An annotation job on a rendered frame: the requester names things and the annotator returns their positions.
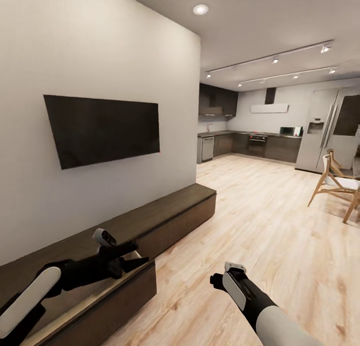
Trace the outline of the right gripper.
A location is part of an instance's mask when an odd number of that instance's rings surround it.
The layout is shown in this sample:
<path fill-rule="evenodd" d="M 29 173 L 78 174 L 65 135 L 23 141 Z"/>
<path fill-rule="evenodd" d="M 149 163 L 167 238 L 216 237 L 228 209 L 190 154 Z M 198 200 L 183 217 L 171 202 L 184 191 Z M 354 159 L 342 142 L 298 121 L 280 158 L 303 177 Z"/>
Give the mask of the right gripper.
<path fill-rule="evenodd" d="M 223 286 L 223 274 L 214 273 L 213 276 L 210 276 L 210 283 L 215 289 L 226 291 Z"/>

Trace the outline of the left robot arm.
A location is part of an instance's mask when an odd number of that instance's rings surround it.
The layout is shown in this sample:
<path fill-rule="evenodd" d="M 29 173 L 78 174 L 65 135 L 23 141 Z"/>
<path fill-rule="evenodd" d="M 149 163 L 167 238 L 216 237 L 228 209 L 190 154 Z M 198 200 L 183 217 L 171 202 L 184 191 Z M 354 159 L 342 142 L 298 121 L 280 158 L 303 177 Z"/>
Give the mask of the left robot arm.
<path fill-rule="evenodd" d="M 98 228 L 93 238 L 99 243 L 98 255 L 44 265 L 23 292 L 17 292 L 0 308 L 0 346 L 20 346 L 45 314 L 41 304 L 45 298 L 60 295 L 61 289 L 71 291 L 108 278 L 118 280 L 122 271 L 128 273 L 150 260 L 141 257 L 126 261 L 123 255 L 137 250 L 138 244 L 116 246 L 116 239 L 105 229 Z"/>

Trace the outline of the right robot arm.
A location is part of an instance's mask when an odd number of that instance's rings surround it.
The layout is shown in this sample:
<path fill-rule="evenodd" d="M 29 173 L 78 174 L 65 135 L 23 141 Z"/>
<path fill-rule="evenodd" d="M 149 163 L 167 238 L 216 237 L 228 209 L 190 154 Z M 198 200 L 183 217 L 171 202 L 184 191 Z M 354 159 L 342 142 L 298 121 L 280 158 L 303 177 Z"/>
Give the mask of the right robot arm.
<path fill-rule="evenodd" d="M 214 273 L 210 283 L 226 291 L 238 305 L 263 346 L 327 346 L 314 337 L 246 275 L 246 268 L 225 262 L 224 273 Z"/>

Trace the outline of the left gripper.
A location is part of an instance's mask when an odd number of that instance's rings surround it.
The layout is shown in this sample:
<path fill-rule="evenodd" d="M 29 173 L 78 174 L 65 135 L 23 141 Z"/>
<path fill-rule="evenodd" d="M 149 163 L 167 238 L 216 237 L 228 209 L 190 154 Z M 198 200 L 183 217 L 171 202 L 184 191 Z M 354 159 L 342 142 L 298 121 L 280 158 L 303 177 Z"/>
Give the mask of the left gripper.
<path fill-rule="evenodd" d="M 146 264 L 149 257 L 141 257 L 126 261 L 123 255 L 138 249 L 138 244 L 104 246 L 98 250 L 98 255 L 83 259 L 78 267 L 78 281 L 87 286 L 108 278 L 122 278 L 122 271 L 128 273 Z"/>

